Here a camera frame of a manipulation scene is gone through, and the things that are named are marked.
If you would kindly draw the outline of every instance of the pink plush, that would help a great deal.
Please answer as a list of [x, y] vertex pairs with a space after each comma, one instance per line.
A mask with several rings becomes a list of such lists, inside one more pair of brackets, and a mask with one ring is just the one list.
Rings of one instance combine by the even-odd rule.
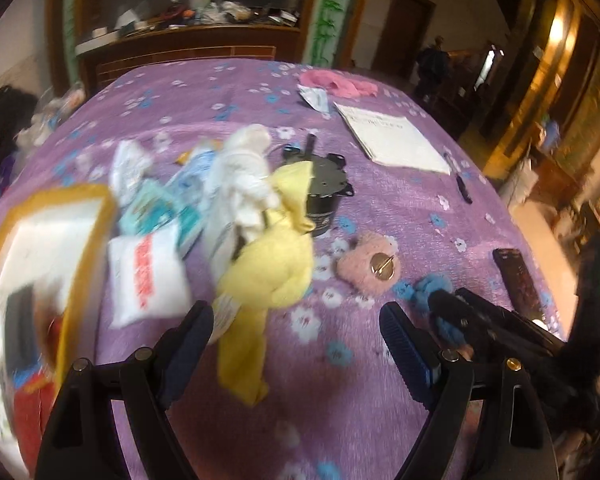
[[[376, 278], [371, 270], [371, 258], [376, 253], [393, 256], [394, 275], [385, 282]], [[389, 240], [370, 231], [363, 232], [356, 248], [338, 260], [336, 272], [346, 282], [351, 283], [365, 296], [380, 296], [400, 279], [400, 260]]]
[[309, 70], [300, 76], [300, 84], [324, 88], [336, 97], [355, 98], [378, 95], [378, 85], [361, 79], [350, 79], [331, 70]]

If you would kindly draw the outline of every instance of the black pen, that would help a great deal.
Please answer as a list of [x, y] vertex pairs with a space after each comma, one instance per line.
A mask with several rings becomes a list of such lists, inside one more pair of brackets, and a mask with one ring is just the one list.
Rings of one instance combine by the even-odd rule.
[[456, 170], [455, 165], [451, 161], [451, 155], [448, 152], [445, 152], [443, 157], [445, 158], [446, 163], [451, 168], [451, 171], [453, 171], [456, 174], [456, 182], [458, 183], [458, 189], [460, 190], [460, 194], [462, 195], [462, 198], [464, 199], [464, 201], [467, 202], [468, 204], [474, 203], [474, 201], [471, 199], [471, 196], [469, 195], [469, 190], [466, 188], [466, 184], [464, 183], [464, 180], [462, 180], [460, 173], [458, 173], [458, 170]]

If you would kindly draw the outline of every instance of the pink fuzzy pouch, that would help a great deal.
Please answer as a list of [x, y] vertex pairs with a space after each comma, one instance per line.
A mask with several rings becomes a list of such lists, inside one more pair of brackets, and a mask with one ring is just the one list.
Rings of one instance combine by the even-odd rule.
[[[393, 266], [393, 274], [388, 279], [380, 279], [372, 268], [372, 259], [376, 254], [393, 256], [389, 265]], [[384, 276], [390, 274], [385, 269]], [[346, 282], [351, 283], [365, 296], [380, 296], [388, 291], [400, 279], [400, 260], [389, 240], [382, 235], [370, 231], [363, 232], [356, 248], [344, 254], [338, 260], [336, 272]]]

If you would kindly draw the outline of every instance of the green bamboo decoration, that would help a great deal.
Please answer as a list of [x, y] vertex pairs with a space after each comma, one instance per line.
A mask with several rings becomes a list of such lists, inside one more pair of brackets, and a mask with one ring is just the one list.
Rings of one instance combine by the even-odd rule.
[[318, 20], [315, 23], [315, 35], [311, 49], [311, 64], [328, 66], [330, 61], [325, 57], [324, 50], [336, 37], [335, 17], [344, 13], [342, 0], [321, 0]]

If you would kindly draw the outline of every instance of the yellow cloth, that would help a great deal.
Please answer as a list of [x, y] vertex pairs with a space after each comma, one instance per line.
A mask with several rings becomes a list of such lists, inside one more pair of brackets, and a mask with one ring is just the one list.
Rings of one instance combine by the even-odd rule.
[[291, 306], [311, 283], [315, 225], [306, 217], [306, 197], [312, 170], [312, 162], [296, 162], [269, 177], [282, 205], [264, 212], [267, 228], [242, 248], [218, 283], [218, 297], [228, 294], [241, 305], [218, 341], [218, 380], [248, 406], [269, 391], [262, 380], [267, 309]]

